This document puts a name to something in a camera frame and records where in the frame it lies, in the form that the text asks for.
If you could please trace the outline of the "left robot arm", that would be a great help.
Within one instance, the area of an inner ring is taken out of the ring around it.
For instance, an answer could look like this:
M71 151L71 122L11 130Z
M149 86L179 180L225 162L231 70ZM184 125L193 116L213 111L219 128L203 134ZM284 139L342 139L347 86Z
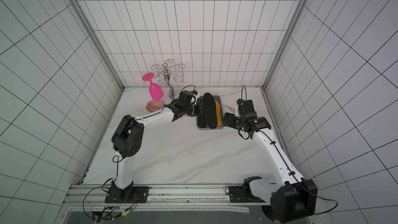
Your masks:
M113 181L113 187L124 191L133 185L133 156L140 150L145 133L183 116L195 117L205 113L204 108L197 103L199 97L200 94L196 90L182 90L177 99L158 111L138 117L126 115L122 118L112 136L116 154L113 162L117 164L117 176Z

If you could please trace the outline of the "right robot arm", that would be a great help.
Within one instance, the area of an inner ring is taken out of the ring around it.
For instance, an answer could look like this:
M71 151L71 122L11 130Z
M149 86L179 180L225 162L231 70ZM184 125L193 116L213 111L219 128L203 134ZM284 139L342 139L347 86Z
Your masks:
M294 167L277 143L266 118L254 113L247 118L226 113L222 123L238 130L239 134L248 134L248 139L265 153L275 178L271 183L260 176L252 176L244 179L241 186L229 186L230 202L262 203L269 218L283 224L314 215L318 188Z

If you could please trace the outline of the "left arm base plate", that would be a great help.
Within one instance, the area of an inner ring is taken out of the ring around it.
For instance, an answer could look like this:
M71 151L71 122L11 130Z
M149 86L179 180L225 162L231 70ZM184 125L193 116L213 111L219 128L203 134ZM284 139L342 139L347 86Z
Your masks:
M111 186L107 192L105 203L127 204L127 203L146 203L149 195L149 187L128 186L124 190L117 186Z

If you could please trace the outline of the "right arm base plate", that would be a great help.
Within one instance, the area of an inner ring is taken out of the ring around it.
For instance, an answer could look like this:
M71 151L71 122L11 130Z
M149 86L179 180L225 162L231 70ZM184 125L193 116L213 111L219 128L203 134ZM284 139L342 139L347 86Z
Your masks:
M250 190L244 189L243 186L228 186L226 193L231 203L265 203L260 198L253 196Z

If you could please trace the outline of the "yellow insole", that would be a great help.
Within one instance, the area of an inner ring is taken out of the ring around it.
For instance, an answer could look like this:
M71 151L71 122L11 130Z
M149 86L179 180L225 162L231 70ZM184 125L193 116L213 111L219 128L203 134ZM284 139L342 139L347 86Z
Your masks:
M220 128L222 126L221 106L217 100L215 100L215 106L216 106L217 127Z

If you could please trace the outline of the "black insole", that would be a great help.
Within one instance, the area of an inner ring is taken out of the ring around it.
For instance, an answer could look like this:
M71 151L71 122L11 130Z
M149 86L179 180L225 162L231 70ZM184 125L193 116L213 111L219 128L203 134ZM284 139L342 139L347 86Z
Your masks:
M204 94L203 105L206 109L207 125L210 129L215 129L218 126L216 102L210 93Z
M197 126L199 129L206 129L208 127L206 114L197 116Z

